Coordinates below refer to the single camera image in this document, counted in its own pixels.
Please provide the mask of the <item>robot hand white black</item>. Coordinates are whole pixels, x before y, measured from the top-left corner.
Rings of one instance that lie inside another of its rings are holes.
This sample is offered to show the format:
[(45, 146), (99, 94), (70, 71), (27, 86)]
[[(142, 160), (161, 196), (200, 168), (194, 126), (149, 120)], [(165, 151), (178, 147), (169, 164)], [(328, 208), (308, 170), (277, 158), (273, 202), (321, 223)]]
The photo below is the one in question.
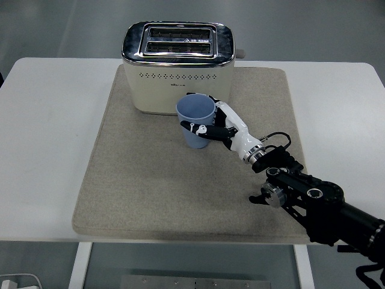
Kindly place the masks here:
[(213, 141), (222, 142), (245, 163), (253, 164), (265, 154), (262, 142), (250, 135), (247, 125), (219, 99), (190, 93), (176, 104), (176, 112), (186, 143), (201, 149)]

